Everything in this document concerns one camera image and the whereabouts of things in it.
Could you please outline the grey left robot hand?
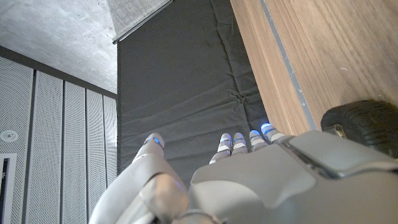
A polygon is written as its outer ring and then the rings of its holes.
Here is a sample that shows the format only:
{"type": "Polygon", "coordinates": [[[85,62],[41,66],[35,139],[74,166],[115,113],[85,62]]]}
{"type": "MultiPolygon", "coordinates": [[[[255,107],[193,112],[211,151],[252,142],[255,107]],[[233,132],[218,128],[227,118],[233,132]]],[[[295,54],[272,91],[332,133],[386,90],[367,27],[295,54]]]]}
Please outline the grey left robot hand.
{"type": "Polygon", "coordinates": [[[397,159],[339,124],[298,136],[271,124],[223,134],[189,185],[149,135],[91,223],[396,223],[397,159]]]}

